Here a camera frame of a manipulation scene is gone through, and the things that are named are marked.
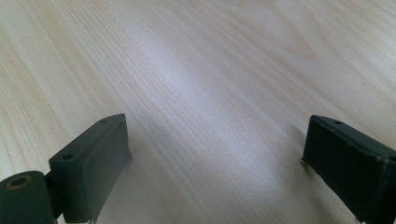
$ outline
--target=screw hole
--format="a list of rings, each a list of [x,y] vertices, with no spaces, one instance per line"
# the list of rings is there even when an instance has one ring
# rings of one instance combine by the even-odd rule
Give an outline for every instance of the screw hole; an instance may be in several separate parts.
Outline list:
[[[66,155],[64,155],[63,157],[62,157],[62,159],[64,159],[64,160],[70,160],[70,159],[72,159],[73,158],[73,154],[66,154]]]
[[[20,189],[20,188],[26,186],[31,180],[32,180],[32,177],[30,177],[29,175],[18,176],[17,178],[15,178],[7,183],[7,189],[10,189],[10,190]]]

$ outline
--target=wooden table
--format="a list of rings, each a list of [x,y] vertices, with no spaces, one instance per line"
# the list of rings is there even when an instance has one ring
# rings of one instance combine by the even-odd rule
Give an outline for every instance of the wooden table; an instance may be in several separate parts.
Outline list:
[[[0,40],[1,179],[126,114],[98,223],[354,223],[309,117],[396,148],[395,1],[9,0]]]

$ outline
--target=small hole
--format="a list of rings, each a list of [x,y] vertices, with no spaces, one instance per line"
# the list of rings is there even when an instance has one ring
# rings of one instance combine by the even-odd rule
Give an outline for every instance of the small hole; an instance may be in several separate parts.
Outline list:
[[[16,179],[13,179],[7,183],[7,189],[20,189],[26,186],[31,180],[32,177],[30,177],[29,175],[19,176]]]
[[[70,160],[70,159],[72,159],[73,158],[73,154],[66,154],[66,155],[64,155],[63,157],[62,157],[62,159],[64,159],[64,160]]]

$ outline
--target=wood grain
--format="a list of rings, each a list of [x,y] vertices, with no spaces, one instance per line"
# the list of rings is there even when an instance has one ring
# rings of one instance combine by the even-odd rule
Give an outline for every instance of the wood grain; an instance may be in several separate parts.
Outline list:
[[[0,177],[123,112],[98,223],[354,223],[310,115],[396,148],[394,1],[0,1]]]

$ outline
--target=black plastic piece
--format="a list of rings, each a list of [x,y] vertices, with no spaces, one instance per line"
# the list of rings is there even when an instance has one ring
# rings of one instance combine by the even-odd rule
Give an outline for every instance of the black plastic piece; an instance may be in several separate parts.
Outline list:
[[[96,221],[131,159],[125,115],[101,119],[49,160],[51,171],[14,175],[0,183],[0,223]],[[10,189],[21,176],[27,184]]]
[[[312,116],[302,160],[323,178],[358,221],[393,223],[394,150],[343,122]]]

